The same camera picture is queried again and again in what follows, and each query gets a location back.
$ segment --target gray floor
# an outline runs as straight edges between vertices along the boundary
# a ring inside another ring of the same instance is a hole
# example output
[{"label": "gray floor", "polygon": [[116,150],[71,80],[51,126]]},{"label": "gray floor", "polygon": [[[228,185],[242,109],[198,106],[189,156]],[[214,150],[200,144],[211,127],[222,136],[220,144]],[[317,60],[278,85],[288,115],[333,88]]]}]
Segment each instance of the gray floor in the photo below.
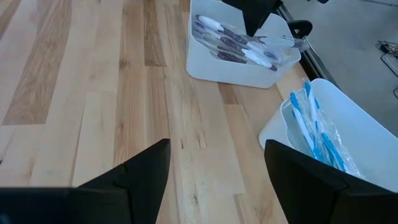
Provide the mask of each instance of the gray floor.
[{"label": "gray floor", "polygon": [[326,4],[284,0],[284,4],[294,19],[312,22],[310,43],[341,90],[398,136],[398,99],[393,95],[398,77],[375,48],[378,40],[398,43],[398,8],[359,0]]}]

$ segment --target wood grain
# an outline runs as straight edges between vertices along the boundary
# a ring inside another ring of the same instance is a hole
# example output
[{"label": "wood grain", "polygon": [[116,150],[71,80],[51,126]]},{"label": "wood grain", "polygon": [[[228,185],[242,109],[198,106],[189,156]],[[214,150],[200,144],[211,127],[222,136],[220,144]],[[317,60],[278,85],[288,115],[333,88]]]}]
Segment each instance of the wood grain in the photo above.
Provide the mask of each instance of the wood grain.
[{"label": "wood grain", "polygon": [[182,12],[189,12],[191,8],[191,1],[189,0],[179,0],[180,3],[180,10]]},{"label": "wood grain", "polygon": [[242,223],[287,223],[244,108],[226,105],[225,111],[246,186],[245,194],[235,196]]},{"label": "wood grain", "polygon": [[92,34],[96,33],[96,27],[89,25],[92,19],[98,19],[96,17],[81,21],[82,17],[92,13],[93,8],[88,7],[89,3],[98,10],[95,7],[96,1],[72,2],[72,11],[75,13],[72,16],[70,35],[50,104],[44,137],[40,140],[40,152],[30,180],[32,185],[68,186],[72,182],[91,68],[91,50],[87,46],[81,47],[80,44],[81,41],[94,42],[95,36]]},{"label": "wood grain", "polygon": [[144,0],[144,55],[145,65],[166,66],[159,28],[155,0]]},{"label": "wood grain", "polygon": [[243,105],[248,115],[254,133],[260,134],[283,102],[276,85],[266,90],[248,86],[233,86],[233,89],[238,103]]},{"label": "wood grain", "polygon": [[123,0],[102,0],[92,53],[89,90],[118,91]]},{"label": "wood grain", "polygon": [[257,135],[300,65],[267,90],[192,78],[186,0],[17,1],[0,0],[0,186],[78,186],[170,138],[157,224],[286,223]]},{"label": "wood grain", "polygon": [[50,1],[50,10],[27,59],[3,125],[44,124],[67,44],[72,5]]},{"label": "wood grain", "polygon": [[300,64],[294,66],[294,68],[288,71],[282,79],[277,83],[278,90],[283,100],[287,100],[290,97],[290,93],[293,90],[299,90],[303,88],[303,79],[308,78],[304,72],[303,67]]},{"label": "wood grain", "polygon": [[43,125],[0,127],[0,186],[29,185]]},{"label": "wood grain", "polygon": [[73,174],[79,186],[113,168],[116,94],[89,91]]},{"label": "wood grain", "polygon": [[218,89],[225,105],[239,104],[232,85],[227,83],[218,83]]},{"label": "wood grain", "polygon": [[20,2],[21,0],[14,0],[10,2],[5,1],[6,7],[0,13],[0,40],[2,39],[2,36],[4,35],[6,29],[8,28],[8,25],[11,22],[12,17],[17,11]]},{"label": "wood grain", "polygon": [[37,27],[30,21],[35,7],[30,1],[20,3],[0,41],[0,121],[8,111],[24,65],[35,42]]}]

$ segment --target white plastic bin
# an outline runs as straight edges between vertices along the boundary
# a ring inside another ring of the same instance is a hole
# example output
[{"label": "white plastic bin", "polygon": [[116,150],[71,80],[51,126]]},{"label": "white plastic bin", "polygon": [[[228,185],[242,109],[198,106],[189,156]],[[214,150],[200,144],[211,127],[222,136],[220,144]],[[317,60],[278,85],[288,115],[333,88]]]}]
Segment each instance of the white plastic bin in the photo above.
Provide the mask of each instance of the white plastic bin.
[{"label": "white plastic bin", "polygon": [[[191,0],[190,20],[188,27],[187,72],[194,78],[237,85],[269,88],[276,83],[281,75],[291,69],[300,59],[299,50],[292,49],[289,62],[273,72],[257,65],[246,65],[223,61],[210,55],[209,50],[192,36],[192,17],[200,14],[220,23],[239,28],[245,34],[242,11],[221,1]],[[286,21],[278,15],[270,14],[256,35],[270,37],[292,37]]]},{"label": "white plastic bin", "polygon": [[[398,139],[330,82],[316,79],[312,81],[312,89],[364,178],[398,192]],[[262,148],[267,139],[311,154],[293,117],[290,100],[282,103],[261,131],[259,142]]]}]

